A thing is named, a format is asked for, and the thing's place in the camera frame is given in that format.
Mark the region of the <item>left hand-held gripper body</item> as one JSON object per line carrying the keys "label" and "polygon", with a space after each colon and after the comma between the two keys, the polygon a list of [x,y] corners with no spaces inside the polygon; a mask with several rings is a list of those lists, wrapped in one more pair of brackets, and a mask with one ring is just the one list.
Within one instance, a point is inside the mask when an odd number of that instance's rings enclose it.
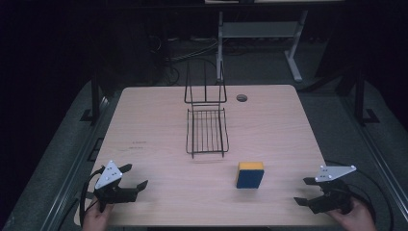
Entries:
{"label": "left hand-held gripper body", "polygon": [[100,202],[99,211],[103,212],[107,204],[135,202],[135,188],[121,188],[119,183],[124,173],[114,161],[109,161],[96,181],[93,194]]}

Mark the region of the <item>blue and yellow sponge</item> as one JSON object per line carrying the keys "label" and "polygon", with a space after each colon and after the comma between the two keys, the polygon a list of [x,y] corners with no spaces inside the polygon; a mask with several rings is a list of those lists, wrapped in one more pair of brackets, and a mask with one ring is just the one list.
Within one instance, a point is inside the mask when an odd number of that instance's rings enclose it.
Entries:
{"label": "blue and yellow sponge", "polygon": [[265,173],[262,162],[239,162],[236,176],[237,189],[258,189]]}

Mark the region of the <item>black upright stand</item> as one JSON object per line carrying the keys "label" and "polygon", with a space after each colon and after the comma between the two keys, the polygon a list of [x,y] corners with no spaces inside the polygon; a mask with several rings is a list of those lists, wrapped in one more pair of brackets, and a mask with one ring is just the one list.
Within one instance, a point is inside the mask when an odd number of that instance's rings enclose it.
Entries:
{"label": "black upright stand", "polygon": [[98,76],[93,74],[90,80],[91,89],[91,108],[84,110],[81,121],[89,122],[93,126],[100,117],[100,93],[99,93],[99,82]]}
{"label": "black upright stand", "polygon": [[379,123],[379,118],[373,109],[366,109],[365,102],[365,75],[360,68],[354,71],[354,118],[361,125],[365,126],[367,123]]}

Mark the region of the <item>person's left hand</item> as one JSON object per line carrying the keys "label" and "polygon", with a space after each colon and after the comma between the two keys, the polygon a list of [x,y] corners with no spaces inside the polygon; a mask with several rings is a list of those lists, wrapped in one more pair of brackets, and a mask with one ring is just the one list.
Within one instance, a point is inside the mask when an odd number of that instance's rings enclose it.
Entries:
{"label": "person's left hand", "polygon": [[100,202],[94,197],[89,205],[82,225],[83,231],[107,231],[114,204],[107,204],[104,211],[99,211]]}

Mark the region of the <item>metal frame rail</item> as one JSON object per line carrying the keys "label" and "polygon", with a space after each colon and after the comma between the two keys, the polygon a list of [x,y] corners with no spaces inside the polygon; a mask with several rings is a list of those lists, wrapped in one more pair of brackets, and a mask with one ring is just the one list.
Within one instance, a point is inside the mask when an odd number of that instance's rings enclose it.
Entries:
{"label": "metal frame rail", "polygon": [[357,109],[356,103],[348,97],[342,97],[341,102],[363,138],[398,212],[408,225],[408,132],[382,98],[373,98],[362,110]]}
{"label": "metal frame rail", "polygon": [[[93,120],[93,109],[90,106],[82,109],[81,103],[85,103],[85,100],[78,99],[74,102],[73,112],[64,119],[54,139],[57,146],[52,149],[52,153],[56,154],[56,157],[48,175],[59,176],[59,180],[53,183],[53,186],[56,186],[56,194],[51,200],[40,231],[58,230],[76,193],[81,192],[77,187],[82,187],[89,175],[87,158],[99,131],[100,118]],[[109,106],[109,100],[103,96],[96,103],[91,103],[91,106],[96,106],[101,117]]]}

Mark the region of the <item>person's right hand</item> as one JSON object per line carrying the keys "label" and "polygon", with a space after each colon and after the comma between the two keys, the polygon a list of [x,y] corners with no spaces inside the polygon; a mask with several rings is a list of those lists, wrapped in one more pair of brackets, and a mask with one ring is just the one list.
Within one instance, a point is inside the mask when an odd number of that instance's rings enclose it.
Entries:
{"label": "person's right hand", "polygon": [[328,211],[327,215],[335,220],[345,231],[377,231],[368,207],[360,200],[350,199],[352,210],[343,215],[339,210]]}

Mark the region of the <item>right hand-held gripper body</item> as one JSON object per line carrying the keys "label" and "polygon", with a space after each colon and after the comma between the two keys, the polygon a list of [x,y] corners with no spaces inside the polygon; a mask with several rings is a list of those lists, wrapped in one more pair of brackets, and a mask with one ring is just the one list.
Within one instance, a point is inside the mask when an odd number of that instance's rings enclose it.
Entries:
{"label": "right hand-held gripper body", "polygon": [[342,177],[355,170],[356,166],[319,167],[311,185],[319,186],[323,195],[308,201],[308,207],[314,214],[340,210],[344,215],[351,211],[351,191]]}

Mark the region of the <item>grey metal stand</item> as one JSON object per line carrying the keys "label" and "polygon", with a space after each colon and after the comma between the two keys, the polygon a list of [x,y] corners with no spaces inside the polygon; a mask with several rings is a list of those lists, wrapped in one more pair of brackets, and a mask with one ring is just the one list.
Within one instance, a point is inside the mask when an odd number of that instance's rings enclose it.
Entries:
{"label": "grey metal stand", "polygon": [[299,72],[294,55],[299,44],[308,12],[303,11],[297,21],[272,22],[227,22],[223,12],[218,13],[217,24],[217,80],[223,81],[223,42],[225,39],[292,39],[290,49],[284,52],[285,59],[293,76],[300,83]]}

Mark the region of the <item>black wire rack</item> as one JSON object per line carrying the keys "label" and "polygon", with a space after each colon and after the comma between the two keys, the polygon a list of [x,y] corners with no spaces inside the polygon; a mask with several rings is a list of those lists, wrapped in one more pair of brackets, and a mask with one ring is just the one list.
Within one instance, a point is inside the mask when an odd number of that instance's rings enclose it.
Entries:
{"label": "black wire rack", "polygon": [[223,77],[210,85],[207,72],[201,82],[192,80],[191,67],[187,64],[184,91],[187,108],[186,152],[194,158],[202,154],[220,154],[224,157],[229,151],[229,138],[226,123],[227,92]]}

